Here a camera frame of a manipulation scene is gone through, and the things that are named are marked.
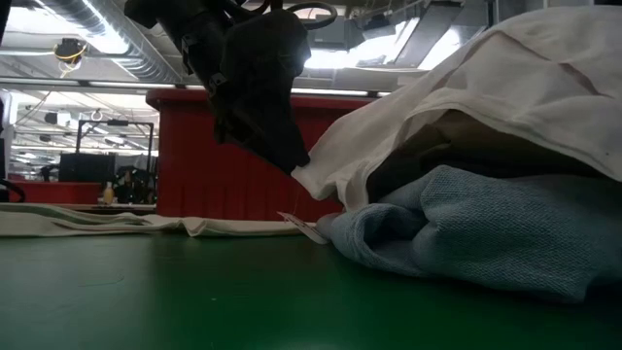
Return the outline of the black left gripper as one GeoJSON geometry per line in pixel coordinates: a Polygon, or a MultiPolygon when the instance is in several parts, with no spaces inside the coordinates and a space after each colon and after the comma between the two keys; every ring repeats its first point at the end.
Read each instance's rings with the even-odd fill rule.
{"type": "Polygon", "coordinates": [[[160,25],[187,72],[208,92],[219,144],[244,149],[289,175],[309,163],[291,89],[310,56],[297,15],[257,15],[232,0],[126,0],[126,17],[160,25]]]}

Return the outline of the beige grey garment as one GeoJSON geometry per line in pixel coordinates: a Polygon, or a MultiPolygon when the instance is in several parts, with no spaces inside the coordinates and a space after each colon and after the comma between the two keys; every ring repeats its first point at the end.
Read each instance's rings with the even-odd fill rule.
{"type": "Polygon", "coordinates": [[[414,179],[439,165],[495,178],[556,174],[603,176],[573,157],[495,131],[459,135],[436,131],[418,133],[393,151],[373,175],[392,180],[414,179]]]}

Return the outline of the light blue garment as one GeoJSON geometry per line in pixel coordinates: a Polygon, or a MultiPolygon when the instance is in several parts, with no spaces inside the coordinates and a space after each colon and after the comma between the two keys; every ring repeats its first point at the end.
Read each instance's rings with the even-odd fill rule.
{"type": "Polygon", "coordinates": [[[622,184],[605,179],[443,165],[317,229],[346,258],[412,277],[568,303],[622,283],[622,184]]]}

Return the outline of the white garment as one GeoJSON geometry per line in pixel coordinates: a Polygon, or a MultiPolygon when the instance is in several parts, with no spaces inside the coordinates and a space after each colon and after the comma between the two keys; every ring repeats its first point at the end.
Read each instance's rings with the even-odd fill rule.
{"type": "Polygon", "coordinates": [[[367,204],[366,181],[445,112],[575,158],[622,182],[622,6],[511,17],[412,84],[336,120],[294,178],[315,199],[367,204]]]}

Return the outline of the red plastic laundry basket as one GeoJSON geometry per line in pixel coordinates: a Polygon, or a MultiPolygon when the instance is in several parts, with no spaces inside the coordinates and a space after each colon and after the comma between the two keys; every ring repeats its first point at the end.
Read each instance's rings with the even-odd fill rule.
{"type": "Polygon", "coordinates": [[[341,210],[334,199],[313,199],[263,159],[217,143],[205,91],[155,89],[146,101],[159,112],[158,215],[278,221],[291,213],[314,222],[341,210]]]}

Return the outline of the white paper garment tag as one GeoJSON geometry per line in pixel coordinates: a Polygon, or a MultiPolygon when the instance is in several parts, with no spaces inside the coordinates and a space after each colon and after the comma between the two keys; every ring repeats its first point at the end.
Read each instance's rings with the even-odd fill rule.
{"type": "Polygon", "coordinates": [[[314,224],[308,224],[290,213],[278,212],[278,215],[280,215],[285,221],[295,225],[300,232],[302,232],[313,242],[321,245],[329,244],[329,241],[316,230],[314,224]]]}

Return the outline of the ceiling light panel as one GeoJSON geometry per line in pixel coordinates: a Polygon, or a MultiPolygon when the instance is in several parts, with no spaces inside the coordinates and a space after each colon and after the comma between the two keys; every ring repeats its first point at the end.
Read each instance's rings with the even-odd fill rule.
{"type": "Polygon", "coordinates": [[[385,36],[365,41],[349,51],[312,49],[304,67],[342,69],[390,64],[397,59],[406,41],[405,37],[385,36]]]}

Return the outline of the white tote bag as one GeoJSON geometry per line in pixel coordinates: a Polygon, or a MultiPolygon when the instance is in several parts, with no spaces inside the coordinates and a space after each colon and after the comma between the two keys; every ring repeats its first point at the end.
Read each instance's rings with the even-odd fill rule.
{"type": "Polygon", "coordinates": [[[197,217],[88,214],[48,204],[0,203],[0,237],[64,237],[184,232],[190,237],[263,237],[303,234],[283,218],[238,221],[197,217]]]}

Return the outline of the red bin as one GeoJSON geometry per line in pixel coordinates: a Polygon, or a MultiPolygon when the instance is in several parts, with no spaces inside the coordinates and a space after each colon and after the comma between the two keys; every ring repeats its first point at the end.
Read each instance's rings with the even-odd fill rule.
{"type": "Polygon", "coordinates": [[[15,181],[27,203],[96,204],[101,194],[98,183],[15,181]]]}

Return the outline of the grey rectangular ceiling duct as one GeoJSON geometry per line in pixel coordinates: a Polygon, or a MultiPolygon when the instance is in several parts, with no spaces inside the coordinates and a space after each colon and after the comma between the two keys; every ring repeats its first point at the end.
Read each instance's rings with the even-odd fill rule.
{"type": "Polygon", "coordinates": [[[338,16],[332,24],[309,31],[308,42],[312,49],[349,51],[363,43],[364,37],[354,19],[338,16]]]}

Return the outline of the silver ventilation duct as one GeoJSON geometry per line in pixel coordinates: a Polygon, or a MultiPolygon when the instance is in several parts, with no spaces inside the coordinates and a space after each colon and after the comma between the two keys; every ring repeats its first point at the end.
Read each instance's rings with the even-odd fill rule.
{"type": "Polygon", "coordinates": [[[181,76],[113,0],[34,0],[71,24],[91,48],[139,81],[178,83],[181,76]]]}

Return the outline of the long ceiling light rail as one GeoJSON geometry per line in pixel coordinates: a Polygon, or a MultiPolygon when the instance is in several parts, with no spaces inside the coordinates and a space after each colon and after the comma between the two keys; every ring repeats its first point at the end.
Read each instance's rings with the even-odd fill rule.
{"type": "MultiPolygon", "coordinates": [[[[54,79],[54,78],[24,78],[0,76],[0,85],[4,86],[24,86],[24,87],[46,87],[46,88],[100,88],[100,89],[123,89],[123,90],[150,90],[160,88],[175,88],[189,90],[204,90],[201,85],[185,84],[160,84],[160,83],[133,83],[133,82],[108,82],[108,81],[89,81],[73,79],[54,79]]],[[[334,96],[353,96],[353,97],[384,97],[389,95],[387,91],[364,91],[351,89],[333,88],[314,88],[314,87],[293,87],[294,94],[310,95],[334,95],[334,96]]]]}

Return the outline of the black equipment frame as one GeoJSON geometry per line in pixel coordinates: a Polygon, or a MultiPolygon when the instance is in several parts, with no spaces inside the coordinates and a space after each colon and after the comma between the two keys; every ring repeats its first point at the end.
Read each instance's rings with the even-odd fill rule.
{"type": "Polygon", "coordinates": [[[111,182],[115,190],[117,170],[123,166],[134,166],[146,170],[149,176],[145,204],[156,203],[155,125],[151,122],[143,124],[149,130],[145,145],[129,140],[124,134],[115,136],[102,128],[103,125],[127,128],[139,124],[124,120],[79,121],[75,151],[60,156],[58,180],[98,183],[104,189],[106,183],[111,182]]]}

